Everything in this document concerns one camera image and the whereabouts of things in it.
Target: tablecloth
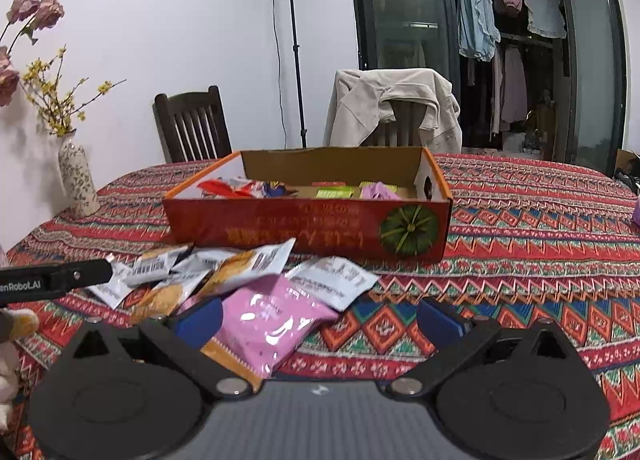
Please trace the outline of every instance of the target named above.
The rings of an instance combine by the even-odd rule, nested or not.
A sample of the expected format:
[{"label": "tablecloth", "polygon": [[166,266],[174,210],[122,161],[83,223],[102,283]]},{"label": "tablecloth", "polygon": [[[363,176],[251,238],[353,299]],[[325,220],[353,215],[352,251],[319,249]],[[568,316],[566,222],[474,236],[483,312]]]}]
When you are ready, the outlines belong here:
[{"label": "tablecloth", "polygon": [[[435,265],[362,262],[380,274],[373,290],[332,326],[312,334],[280,374],[317,379],[391,379],[433,352],[415,321],[424,296],[505,327],[558,322],[609,400],[612,426],[599,459],[640,456],[640,231],[635,198],[597,172],[568,165],[439,156],[455,204],[445,258]],[[13,265],[103,257],[130,261],[168,234],[165,191],[206,163],[153,167],[100,190],[102,208],[44,223],[8,253]],[[293,256],[289,265],[299,260]],[[37,334],[18,342],[21,391],[8,441],[22,460],[41,458],[26,425],[28,396],[87,316],[126,326],[144,293],[112,311],[88,291],[22,303]]]}]

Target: table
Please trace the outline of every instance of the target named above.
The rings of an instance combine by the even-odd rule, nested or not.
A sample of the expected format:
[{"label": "table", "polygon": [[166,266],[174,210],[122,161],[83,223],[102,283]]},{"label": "table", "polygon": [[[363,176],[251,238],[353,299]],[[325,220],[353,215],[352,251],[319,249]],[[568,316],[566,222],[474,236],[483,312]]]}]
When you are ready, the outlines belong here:
[{"label": "table", "polygon": [[[640,230],[635,197],[603,175],[577,167],[458,155],[437,158],[455,205],[445,258],[436,265],[366,263],[380,281],[332,326],[312,334],[280,370],[318,379],[391,379],[433,352],[417,329],[424,296],[455,303],[503,326],[552,317],[578,347],[609,400],[612,426],[600,460],[640,456]],[[114,253],[130,261],[168,234],[163,193],[207,163],[153,167],[100,190],[102,208],[44,223],[8,253],[13,265]],[[290,265],[295,263],[292,257]],[[8,440],[22,460],[41,458],[26,410],[31,388],[87,316],[126,326],[146,289],[112,311],[87,291],[21,303],[40,319],[18,342],[21,392]]]}]

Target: glass sliding door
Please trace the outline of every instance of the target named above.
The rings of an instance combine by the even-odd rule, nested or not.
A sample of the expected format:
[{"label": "glass sliding door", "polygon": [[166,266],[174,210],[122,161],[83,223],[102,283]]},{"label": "glass sliding door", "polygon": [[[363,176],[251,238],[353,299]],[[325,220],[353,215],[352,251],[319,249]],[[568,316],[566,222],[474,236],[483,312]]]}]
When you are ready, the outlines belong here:
[{"label": "glass sliding door", "polygon": [[564,0],[572,104],[566,161],[613,174],[622,146],[626,70],[618,0]]},{"label": "glass sliding door", "polygon": [[354,1],[361,69],[432,68],[451,80],[457,92],[453,0]]}]

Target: green pumpkin graphic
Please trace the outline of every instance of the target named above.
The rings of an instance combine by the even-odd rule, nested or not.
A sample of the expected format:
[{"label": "green pumpkin graphic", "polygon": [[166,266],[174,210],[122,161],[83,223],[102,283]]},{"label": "green pumpkin graphic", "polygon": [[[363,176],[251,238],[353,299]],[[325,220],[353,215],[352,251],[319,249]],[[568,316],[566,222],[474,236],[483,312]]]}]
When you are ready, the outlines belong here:
[{"label": "green pumpkin graphic", "polygon": [[405,205],[389,212],[380,225],[380,240],[389,252],[417,256],[431,248],[439,228],[433,211],[422,205]]}]

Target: chair back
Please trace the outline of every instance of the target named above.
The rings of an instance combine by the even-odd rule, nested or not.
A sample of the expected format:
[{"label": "chair back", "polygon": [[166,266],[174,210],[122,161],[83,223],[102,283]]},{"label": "chair back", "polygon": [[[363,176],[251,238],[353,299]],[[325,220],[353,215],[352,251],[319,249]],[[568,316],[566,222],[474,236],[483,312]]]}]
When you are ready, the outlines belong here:
[{"label": "chair back", "polygon": [[172,162],[216,159],[231,153],[220,91],[156,96],[156,116]]},{"label": "chair back", "polygon": [[379,147],[419,147],[419,127],[427,107],[417,102],[392,100],[395,122],[379,123],[362,145]]}]

